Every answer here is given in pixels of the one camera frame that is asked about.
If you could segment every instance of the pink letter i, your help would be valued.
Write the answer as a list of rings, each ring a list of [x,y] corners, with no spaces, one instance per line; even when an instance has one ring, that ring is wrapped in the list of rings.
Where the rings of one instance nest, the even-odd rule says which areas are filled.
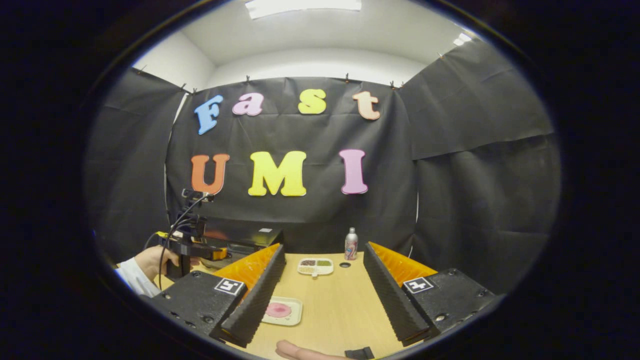
[[[344,160],[344,186],[342,193],[365,193],[369,189],[362,181],[362,158],[364,151],[346,149],[339,152]]]

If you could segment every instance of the black box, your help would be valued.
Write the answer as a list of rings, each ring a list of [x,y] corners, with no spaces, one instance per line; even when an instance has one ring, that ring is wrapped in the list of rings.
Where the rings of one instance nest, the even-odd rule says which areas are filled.
[[[275,243],[282,243],[282,229],[266,223],[209,218],[202,242],[215,247],[226,247],[229,252],[251,254]]]
[[[422,317],[440,332],[476,314],[496,296],[457,269],[405,281],[402,290]]]
[[[141,298],[179,326],[216,338],[213,335],[246,291],[241,281],[194,271],[159,295]]]

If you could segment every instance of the aluminum bottle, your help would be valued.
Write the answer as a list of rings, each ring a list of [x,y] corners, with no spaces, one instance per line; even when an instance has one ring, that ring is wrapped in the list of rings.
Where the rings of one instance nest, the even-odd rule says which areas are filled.
[[[344,239],[344,259],[355,260],[358,251],[358,235],[356,228],[350,227],[347,237]]]

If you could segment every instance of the orange foam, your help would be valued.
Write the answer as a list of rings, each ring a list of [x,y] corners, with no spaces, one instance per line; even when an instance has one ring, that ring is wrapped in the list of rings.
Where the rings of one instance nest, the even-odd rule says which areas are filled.
[[[247,292],[244,294],[246,297],[246,294],[249,294],[249,291],[251,291],[256,282],[258,282],[258,279],[260,279],[260,276],[269,264],[269,261],[271,261],[271,258],[278,249],[278,246],[280,246],[280,244],[273,244],[272,246],[258,250],[253,254],[247,255],[244,258],[223,267],[222,269],[214,272],[213,275],[242,281],[247,287]]]
[[[393,250],[387,249],[384,246],[372,243],[371,241],[369,241],[369,244],[371,244],[376,255],[382,260],[387,270],[389,270],[398,286],[402,286],[403,282],[407,280],[438,273],[436,270],[402,254],[398,254]]]

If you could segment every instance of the white ceiling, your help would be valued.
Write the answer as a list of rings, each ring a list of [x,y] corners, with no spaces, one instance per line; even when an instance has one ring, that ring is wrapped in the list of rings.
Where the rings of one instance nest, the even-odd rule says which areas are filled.
[[[289,49],[363,49],[429,64],[463,30],[410,0],[362,0],[359,12],[305,10],[251,20],[231,0],[182,29],[215,66]]]

